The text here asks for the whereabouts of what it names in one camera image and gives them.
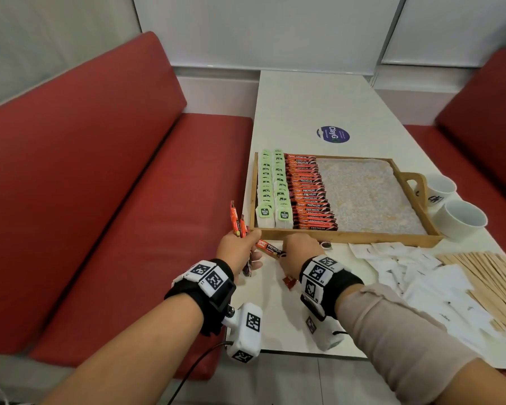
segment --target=white mug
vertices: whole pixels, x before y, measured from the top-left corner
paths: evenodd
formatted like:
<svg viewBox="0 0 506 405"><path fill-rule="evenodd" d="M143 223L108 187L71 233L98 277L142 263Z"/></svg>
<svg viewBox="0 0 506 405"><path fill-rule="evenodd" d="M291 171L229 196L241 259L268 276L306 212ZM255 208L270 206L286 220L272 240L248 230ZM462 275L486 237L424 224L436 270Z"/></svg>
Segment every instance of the white mug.
<svg viewBox="0 0 506 405"><path fill-rule="evenodd" d="M486 214L472 203L450 200L433 216L439 231L453 240L463 240L487 225Z"/></svg>
<svg viewBox="0 0 506 405"><path fill-rule="evenodd" d="M455 193L457 185L455 182L444 175L425 175L427 179L427 205L433 206L434 204L442 203L445 198Z"/></svg>

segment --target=forearm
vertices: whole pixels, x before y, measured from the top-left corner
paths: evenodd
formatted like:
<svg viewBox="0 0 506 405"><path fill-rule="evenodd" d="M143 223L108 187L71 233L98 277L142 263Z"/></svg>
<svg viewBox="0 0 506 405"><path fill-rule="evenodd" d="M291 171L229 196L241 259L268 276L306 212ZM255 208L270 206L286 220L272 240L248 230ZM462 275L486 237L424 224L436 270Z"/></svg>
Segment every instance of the forearm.
<svg viewBox="0 0 506 405"><path fill-rule="evenodd" d="M189 295L166 299L92 355L43 404L156 403L202 324Z"/></svg>
<svg viewBox="0 0 506 405"><path fill-rule="evenodd" d="M336 312L404 404L506 404L503 375L385 286L349 287Z"/></svg>

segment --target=black cable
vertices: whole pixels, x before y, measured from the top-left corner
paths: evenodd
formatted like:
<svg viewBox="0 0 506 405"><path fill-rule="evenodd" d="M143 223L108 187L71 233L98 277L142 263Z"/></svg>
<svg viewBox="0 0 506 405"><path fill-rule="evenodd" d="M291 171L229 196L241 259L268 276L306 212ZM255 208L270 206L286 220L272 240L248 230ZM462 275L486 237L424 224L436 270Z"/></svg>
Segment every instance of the black cable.
<svg viewBox="0 0 506 405"><path fill-rule="evenodd" d="M227 346L227 345L232 345L232 341L220 342L219 344L216 344L215 346L209 348L204 354L202 354L197 359L197 361L195 361L195 363L191 366L191 368L189 368L189 371L186 373L186 376L182 379L182 382L180 382L180 385L178 385L178 388L176 388L176 392L174 393L173 397L169 400L169 402L167 402L167 405L170 405L174 401L174 399L176 398L176 395L178 395L178 392L180 391L180 388L182 388L182 386L184 385L184 383L189 378L189 375L191 375L191 373L193 372L193 370L195 369L195 367L198 365L198 363L201 362L202 359L205 356L207 356L208 354L210 354L214 349L216 349L218 347L222 347L222 346Z"/></svg>

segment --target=floor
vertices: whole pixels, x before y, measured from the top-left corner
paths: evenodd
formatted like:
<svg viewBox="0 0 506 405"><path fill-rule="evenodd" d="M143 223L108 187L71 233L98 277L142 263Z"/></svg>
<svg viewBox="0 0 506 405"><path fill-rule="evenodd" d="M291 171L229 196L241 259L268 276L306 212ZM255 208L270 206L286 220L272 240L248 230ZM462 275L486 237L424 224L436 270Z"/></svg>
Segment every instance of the floor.
<svg viewBox="0 0 506 405"><path fill-rule="evenodd" d="M8 398L38 402L72 369L0 355L0 388ZM179 381L161 401L167 403ZM210 381L186 382L176 405L395 405L382 378L366 361L261 354L248 364L226 354Z"/></svg>

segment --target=clayg logo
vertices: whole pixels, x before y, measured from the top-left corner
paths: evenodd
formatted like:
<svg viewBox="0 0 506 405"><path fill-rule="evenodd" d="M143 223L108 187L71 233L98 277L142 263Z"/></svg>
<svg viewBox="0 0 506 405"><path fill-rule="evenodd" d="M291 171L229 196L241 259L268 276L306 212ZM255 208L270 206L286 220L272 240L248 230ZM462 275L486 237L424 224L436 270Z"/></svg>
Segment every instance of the clayg logo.
<svg viewBox="0 0 506 405"><path fill-rule="evenodd" d="M344 143L351 139L349 133L337 126L323 126L317 129L317 136L330 143Z"/></svg>

